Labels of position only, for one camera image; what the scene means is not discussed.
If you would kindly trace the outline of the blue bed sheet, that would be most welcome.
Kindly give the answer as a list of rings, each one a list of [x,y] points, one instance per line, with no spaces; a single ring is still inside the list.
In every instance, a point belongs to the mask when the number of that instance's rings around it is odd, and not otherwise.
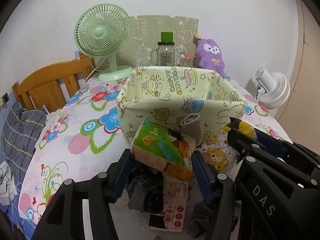
[[[4,122],[7,119],[7,116],[1,115],[1,162],[5,161],[2,142],[2,129],[4,126]],[[25,219],[20,216],[18,210],[18,201],[20,197],[22,184],[15,180],[15,185],[18,195],[15,196],[14,200],[11,202],[10,205],[1,205],[1,213],[4,219],[6,220],[7,225],[9,226],[9,230],[13,232],[16,238],[31,239],[36,225],[32,222],[32,218],[29,217]]]

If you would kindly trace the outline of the pink tissue pack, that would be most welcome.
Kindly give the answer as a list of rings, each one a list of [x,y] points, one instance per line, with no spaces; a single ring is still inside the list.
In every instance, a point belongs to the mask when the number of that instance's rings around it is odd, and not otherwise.
[[[150,215],[150,229],[182,232],[188,199],[188,183],[170,176],[164,176],[163,199],[163,211]]]

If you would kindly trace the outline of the glass mason jar mug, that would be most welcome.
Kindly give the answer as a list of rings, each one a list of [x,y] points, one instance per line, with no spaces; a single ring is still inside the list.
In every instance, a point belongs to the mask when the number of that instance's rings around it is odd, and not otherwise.
[[[157,42],[157,49],[151,51],[151,64],[153,66],[174,66],[174,42]]]

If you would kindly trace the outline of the green cartoon cardboard panel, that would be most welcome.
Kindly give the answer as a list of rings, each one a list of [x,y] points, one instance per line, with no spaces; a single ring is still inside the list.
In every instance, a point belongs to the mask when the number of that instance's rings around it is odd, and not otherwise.
[[[199,20],[191,17],[166,15],[131,16],[131,35],[127,43],[117,53],[117,64],[154,66],[151,52],[158,48],[162,32],[172,32],[175,50],[175,65],[180,64],[180,54],[195,54],[194,35],[198,31]]]

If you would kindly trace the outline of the wall power socket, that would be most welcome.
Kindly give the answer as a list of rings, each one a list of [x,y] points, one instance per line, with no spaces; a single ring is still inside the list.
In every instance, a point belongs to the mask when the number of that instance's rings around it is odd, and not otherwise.
[[[5,105],[8,101],[10,100],[8,93],[5,93],[4,95],[1,96],[0,98],[0,105]]]

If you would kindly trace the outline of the beige door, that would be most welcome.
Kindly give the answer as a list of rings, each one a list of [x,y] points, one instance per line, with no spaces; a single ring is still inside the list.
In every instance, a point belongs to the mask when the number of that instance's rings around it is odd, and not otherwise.
[[[302,0],[290,96],[276,115],[290,139],[319,154],[319,25]]]

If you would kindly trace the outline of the purple plush bunny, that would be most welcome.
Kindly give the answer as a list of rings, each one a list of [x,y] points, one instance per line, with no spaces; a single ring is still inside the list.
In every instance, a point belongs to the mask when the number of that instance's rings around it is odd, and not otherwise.
[[[225,63],[222,59],[222,52],[214,40],[198,40],[196,56],[199,58],[200,68],[213,70],[222,77],[225,76]]]

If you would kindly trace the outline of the green orange tissue pack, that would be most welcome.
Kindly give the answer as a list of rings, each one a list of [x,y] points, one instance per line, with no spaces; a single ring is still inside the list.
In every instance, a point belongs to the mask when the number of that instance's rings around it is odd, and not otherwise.
[[[195,140],[169,128],[144,119],[131,144],[137,161],[183,182],[194,173],[191,155]]]

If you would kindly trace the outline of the wooden bed headboard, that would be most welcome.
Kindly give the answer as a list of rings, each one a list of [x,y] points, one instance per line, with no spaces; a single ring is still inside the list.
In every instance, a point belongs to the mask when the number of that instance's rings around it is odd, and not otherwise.
[[[36,70],[26,77],[21,84],[12,86],[18,102],[27,109],[40,109],[45,106],[48,111],[62,109],[67,102],[59,81],[66,86],[67,94],[72,97],[80,89],[78,74],[87,78],[95,65],[94,60],[83,53],[79,59],[48,65]]]

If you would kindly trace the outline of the brown cloth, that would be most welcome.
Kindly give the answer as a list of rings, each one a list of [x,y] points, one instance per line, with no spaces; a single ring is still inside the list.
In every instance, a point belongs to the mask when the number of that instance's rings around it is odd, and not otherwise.
[[[199,145],[202,138],[201,117],[199,113],[191,113],[187,115],[179,125],[180,132],[188,135],[195,140],[195,144]]]

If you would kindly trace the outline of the white crumpled cloth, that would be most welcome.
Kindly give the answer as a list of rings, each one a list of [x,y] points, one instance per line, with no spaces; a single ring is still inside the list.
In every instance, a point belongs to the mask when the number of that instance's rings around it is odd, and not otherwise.
[[[18,195],[15,177],[6,161],[0,165],[0,203],[3,206],[10,205]]]

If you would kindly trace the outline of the white floor fan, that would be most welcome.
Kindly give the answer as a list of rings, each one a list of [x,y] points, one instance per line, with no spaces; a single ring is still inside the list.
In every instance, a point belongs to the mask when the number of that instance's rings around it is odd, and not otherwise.
[[[278,109],[289,98],[290,83],[283,73],[269,73],[265,68],[258,68],[254,77],[258,83],[256,99],[266,109]]]

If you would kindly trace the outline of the floral tablecloth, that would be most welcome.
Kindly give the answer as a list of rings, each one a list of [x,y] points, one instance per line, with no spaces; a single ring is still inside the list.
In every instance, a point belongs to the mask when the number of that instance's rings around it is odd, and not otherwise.
[[[237,82],[224,78],[247,102],[240,120],[274,138],[289,139],[261,103]],[[18,201],[22,218],[30,217],[37,224],[65,179],[91,179],[130,146],[117,111],[117,97],[126,80],[102,82],[92,78],[65,107],[50,115],[22,184]]]

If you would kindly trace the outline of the dark grey sock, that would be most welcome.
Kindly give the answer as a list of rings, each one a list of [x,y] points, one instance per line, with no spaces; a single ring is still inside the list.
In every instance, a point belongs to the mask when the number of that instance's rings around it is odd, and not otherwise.
[[[212,210],[208,207],[206,202],[195,204],[189,220],[187,233],[194,239],[206,234],[209,226],[209,219],[212,213]]]

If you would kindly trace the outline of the green cup on jar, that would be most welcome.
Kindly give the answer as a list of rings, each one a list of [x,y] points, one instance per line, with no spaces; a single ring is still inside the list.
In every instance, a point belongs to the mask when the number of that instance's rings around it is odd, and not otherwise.
[[[161,42],[162,43],[172,43],[174,33],[171,31],[162,31],[161,32]]]

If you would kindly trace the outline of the yellow cartoon fabric storage box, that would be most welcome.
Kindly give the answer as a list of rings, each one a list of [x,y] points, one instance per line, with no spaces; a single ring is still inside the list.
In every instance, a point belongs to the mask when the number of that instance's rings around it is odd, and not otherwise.
[[[191,67],[137,67],[117,97],[121,131],[132,142],[144,119],[170,129],[198,113],[203,133],[216,133],[230,118],[241,119],[246,100],[214,70]]]

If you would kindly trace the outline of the black plastic bag bundle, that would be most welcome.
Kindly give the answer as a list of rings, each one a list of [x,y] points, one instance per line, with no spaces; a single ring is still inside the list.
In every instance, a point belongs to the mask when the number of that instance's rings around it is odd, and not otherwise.
[[[130,210],[150,214],[161,213],[164,209],[163,174],[149,167],[131,168],[125,184]]]

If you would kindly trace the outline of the grey plaid pillow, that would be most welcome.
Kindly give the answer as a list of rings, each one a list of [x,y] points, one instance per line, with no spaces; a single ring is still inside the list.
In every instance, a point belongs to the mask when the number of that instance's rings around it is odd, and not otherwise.
[[[28,110],[20,102],[15,102],[4,122],[4,160],[20,184],[24,181],[36,142],[46,124],[46,117],[46,112],[41,109]]]

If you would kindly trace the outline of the green desk fan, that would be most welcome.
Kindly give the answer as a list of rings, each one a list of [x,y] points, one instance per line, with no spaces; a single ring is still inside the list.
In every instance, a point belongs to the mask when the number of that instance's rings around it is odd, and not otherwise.
[[[76,22],[74,40],[77,48],[90,58],[108,60],[99,81],[116,81],[130,76],[131,66],[117,64],[117,52],[127,43],[131,21],[127,12],[114,4],[99,4],[85,11]]]

